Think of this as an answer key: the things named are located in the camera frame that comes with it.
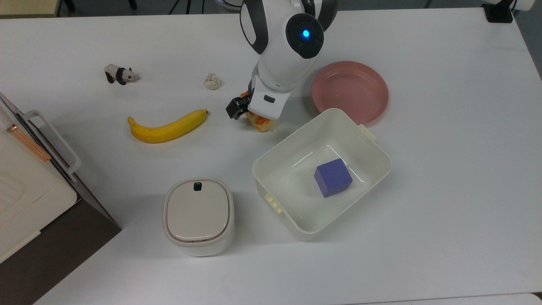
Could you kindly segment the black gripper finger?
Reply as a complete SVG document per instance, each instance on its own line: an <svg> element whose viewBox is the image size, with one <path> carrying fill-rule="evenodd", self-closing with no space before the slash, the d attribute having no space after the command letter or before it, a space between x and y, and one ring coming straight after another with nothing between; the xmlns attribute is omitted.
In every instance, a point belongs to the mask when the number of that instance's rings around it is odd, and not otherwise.
<svg viewBox="0 0 542 305"><path fill-rule="evenodd" d="M225 108L229 118L238 120L243 114L247 113L250 105L250 97L236 97L233 98L228 106Z"/></svg>

